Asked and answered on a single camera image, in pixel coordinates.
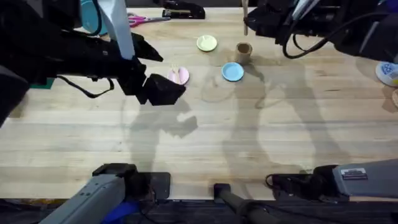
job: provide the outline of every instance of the stapler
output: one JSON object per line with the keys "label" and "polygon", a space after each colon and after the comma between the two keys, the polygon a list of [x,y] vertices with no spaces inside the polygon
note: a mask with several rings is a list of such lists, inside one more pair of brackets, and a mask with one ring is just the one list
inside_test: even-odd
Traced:
{"label": "stapler", "polygon": [[205,19],[205,9],[197,4],[179,1],[166,0],[163,2],[162,17],[170,17],[172,19]]}

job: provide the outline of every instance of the light blue plate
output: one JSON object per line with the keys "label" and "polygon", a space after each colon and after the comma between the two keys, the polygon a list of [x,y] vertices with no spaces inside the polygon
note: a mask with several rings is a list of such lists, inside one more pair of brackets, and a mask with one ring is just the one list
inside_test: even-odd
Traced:
{"label": "light blue plate", "polygon": [[[94,32],[98,27],[97,10],[92,0],[80,0],[81,2],[81,23],[88,32]],[[100,35],[106,34],[106,25],[102,17],[102,29]]]}
{"label": "light blue plate", "polygon": [[226,63],[221,69],[221,72],[223,77],[230,82],[239,81],[244,74],[243,67],[235,62]]}

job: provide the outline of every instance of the wooden tabletop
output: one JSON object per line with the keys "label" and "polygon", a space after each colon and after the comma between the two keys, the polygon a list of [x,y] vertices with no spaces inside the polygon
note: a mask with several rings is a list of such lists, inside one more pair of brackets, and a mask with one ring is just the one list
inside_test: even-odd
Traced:
{"label": "wooden tabletop", "polygon": [[[134,12],[159,17],[161,9]],[[133,29],[165,59],[142,60],[147,74],[165,75],[172,65],[190,71],[176,105],[141,106],[119,87],[92,100],[61,80],[30,90],[19,118],[0,129],[0,198],[68,198],[100,165],[127,162],[170,172],[170,198],[211,198],[213,184],[227,182],[245,198],[270,199],[267,174],[398,157],[398,109],[374,74],[377,62],[330,44],[288,60],[273,39],[243,35],[242,9],[206,15]],[[215,51],[197,49],[203,34],[217,38]],[[303,47],[317,40],[298,39]],[[238,42],[253,46],[252,64],[230,83],[221,67]],[[93,92],[108,87],[72,79]]]}

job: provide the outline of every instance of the scissors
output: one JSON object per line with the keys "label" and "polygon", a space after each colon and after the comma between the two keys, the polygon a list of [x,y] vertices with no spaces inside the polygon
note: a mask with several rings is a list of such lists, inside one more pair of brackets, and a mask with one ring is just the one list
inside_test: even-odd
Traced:
{"label": "scissors", "polygon": [[138,16],[134,13],[129,13],[129,23],[130,27],[136,27],[139,24],[147,23],[147,22],[160,22],[160,21],[169,21],[171,20],[170,17],[144,17]]}

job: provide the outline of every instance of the pink scissors handle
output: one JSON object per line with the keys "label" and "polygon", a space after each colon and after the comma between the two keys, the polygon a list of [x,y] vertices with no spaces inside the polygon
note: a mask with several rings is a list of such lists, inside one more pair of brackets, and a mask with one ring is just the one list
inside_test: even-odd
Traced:
{"label": "pink scissors handle", "polygon": [[143,24],[143,23],[145,23],[145,20],[146,20],[147,18],[146,17],[143,17],[143,16],[134,16],[134,17],[131,17],[131,18],[129,18],[129,23],[130,23],[130,27],[136,27],[136,26],[138,26],[139,24]]}

